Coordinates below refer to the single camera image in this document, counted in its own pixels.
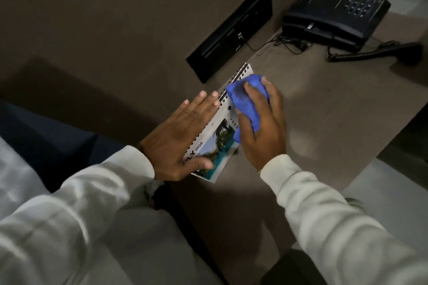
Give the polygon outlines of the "person's right hand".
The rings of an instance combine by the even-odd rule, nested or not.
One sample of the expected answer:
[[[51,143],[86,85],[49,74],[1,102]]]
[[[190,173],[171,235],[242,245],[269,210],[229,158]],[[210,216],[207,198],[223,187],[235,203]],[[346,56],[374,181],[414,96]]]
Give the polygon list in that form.
[[[260,129],[255,132],[256,145],[254,148],[244,148],[243,151],[249,163],[261,171],[273,158],[286,154],[286,120],[284,102],[280,93],[280,112],[273,113],[269,100],[248,82],[244,90],[254,102],[260,116]]]

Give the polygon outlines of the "person's left hand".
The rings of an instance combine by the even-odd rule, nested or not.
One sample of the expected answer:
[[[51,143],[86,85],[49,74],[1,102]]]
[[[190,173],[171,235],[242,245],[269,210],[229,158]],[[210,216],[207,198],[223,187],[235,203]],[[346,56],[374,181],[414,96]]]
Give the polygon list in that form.
[[[153,166],[155,180],[179,181],[188,176],[182,174],[184,156],[203,129],[191,124],[188,128],[167,128],[164,121],[138,144]]]

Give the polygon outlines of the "blue cleaning cloth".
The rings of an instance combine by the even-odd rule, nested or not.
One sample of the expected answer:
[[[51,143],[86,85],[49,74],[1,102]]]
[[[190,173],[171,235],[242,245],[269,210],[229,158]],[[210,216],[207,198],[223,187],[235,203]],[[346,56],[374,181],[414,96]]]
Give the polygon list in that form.
[[[248,82],[256,88],[265,99],[269,100],[269,95],[265,86],[261,83],[261,78],[261,75],[251,74],[248,77],[244,77],[226,86],[227,95],[233,105],[250,120],[254,132],[260,129],[260,116],[255,108],[254,102],[244,90],[243,84]]]

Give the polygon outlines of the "spiral-bound desk calendar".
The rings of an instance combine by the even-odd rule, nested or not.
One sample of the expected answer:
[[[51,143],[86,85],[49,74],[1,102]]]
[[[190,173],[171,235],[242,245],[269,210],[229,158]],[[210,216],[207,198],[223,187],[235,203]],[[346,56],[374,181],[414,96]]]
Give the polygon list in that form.
[[[192,158],[205,157],[212,164],[212,169],[200,169],[192,175],[215,183],[222,170],[232,157],[239,144],[234,140],[238,129],[238,118],[235,106],[226,89],[219,96],[220,108],[204,130],[196,137],[187,149],[184,161]]]

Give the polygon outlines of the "person's right forearm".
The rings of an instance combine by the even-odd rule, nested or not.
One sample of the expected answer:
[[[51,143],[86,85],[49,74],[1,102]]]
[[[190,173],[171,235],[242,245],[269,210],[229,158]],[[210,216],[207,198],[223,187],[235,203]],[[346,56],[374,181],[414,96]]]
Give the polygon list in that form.
[[[282,154],[260,172],[329,285],[428,285],[428,260]]]

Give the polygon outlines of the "person's left forearm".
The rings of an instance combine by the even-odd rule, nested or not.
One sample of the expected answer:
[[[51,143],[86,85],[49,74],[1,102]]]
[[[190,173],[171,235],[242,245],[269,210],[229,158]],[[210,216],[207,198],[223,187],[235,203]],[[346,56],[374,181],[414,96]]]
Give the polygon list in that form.
[[[36,196],[0,221],[0,285],[66,285],[138,186],[154,179],[149,159],[126,146]]]

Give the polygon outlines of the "person's grey trousers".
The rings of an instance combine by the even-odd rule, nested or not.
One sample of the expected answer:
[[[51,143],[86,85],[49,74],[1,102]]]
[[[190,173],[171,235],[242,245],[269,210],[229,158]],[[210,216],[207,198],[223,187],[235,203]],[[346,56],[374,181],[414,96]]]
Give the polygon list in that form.
[[[94,253],[81,285],[222,285],[171,214],[150,206],[162,184],[144,179],[125,208],[97,205],[88,220]]]

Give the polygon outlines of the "black telephone base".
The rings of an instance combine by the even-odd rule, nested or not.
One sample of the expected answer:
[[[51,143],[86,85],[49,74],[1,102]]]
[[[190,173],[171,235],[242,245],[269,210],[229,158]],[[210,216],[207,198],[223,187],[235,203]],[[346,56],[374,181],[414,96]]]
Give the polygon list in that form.
[[[388,0],[297,0],[282,18],[282,33],[357,53],[390,7]]]

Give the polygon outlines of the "black telephone handset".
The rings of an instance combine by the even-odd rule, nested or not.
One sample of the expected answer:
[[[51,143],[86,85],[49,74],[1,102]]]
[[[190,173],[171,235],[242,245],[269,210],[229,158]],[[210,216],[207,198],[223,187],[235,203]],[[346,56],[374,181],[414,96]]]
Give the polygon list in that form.
[[[420,42],[401,43],[392,40],[380,44],[376,50],[383,56],[395,57],[406,66],[416,66],[423,59],[424,47]]]

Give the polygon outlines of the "black wall socket panel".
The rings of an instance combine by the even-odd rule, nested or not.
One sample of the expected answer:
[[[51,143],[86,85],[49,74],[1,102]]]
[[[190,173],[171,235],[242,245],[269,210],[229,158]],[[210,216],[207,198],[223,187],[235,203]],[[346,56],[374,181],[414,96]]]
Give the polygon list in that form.
[[[245,0],[186,61],[206,83],[273,15],[272,0]]]

